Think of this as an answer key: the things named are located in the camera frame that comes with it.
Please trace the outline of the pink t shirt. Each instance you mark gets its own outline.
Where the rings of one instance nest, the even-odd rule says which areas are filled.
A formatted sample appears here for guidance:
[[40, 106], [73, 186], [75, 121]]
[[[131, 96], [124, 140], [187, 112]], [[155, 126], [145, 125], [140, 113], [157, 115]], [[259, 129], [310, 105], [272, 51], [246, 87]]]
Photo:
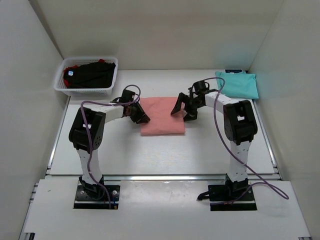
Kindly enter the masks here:
[[183, 113], [171, 115], [177, 97], [147, 97], [140, 99], [140, 105], [150, 118], [140, 126], [141, 136], [184, 135], [186, 132]]

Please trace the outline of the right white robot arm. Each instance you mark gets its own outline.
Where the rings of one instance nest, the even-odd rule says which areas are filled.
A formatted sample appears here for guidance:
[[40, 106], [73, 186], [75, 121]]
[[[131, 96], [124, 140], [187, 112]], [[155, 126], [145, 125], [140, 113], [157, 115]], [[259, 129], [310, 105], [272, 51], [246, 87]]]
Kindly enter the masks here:
[[248, 100], [227, 97], [220, 90], [210, 88], [207, 79], [195, 82], [188, 91], [189, 94], [179, 93], [171, 115], [184, 111], [183, 120], [187, 122], [197, 119], [199, 108], [213, 108], [215, 114], [222, 113], [224, 133], [230, 142], [226, 148], [230, 154], [230, 162], [224, 184], [218, 187], [217, 192], [208, 190], [201, 193], [197, 200], [202, 201], [211, 196], [218, 196], [223, 201], [237, 199], [249, 188], [248, 152], [258, 132], [252, 104]]

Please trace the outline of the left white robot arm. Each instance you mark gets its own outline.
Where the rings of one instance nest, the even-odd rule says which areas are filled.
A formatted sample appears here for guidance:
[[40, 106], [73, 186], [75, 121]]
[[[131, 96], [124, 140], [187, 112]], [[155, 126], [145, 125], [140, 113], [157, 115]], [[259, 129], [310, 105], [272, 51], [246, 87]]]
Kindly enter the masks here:
[[95, 201], [104, 198], [111, 200], [104, 184], [98, 157], [105, 125], [126, 117], [135, 124], [145, 124], [150, 121], [140, 105], [141, 90], [140, 88], [137, 90], [136, 93], [125, 88], [120, 97], [109, 103], [83, 101], [72, 123], [68, 139], [80, 158], [82, 176], [79, 177], [79, 182], [83, 191]]

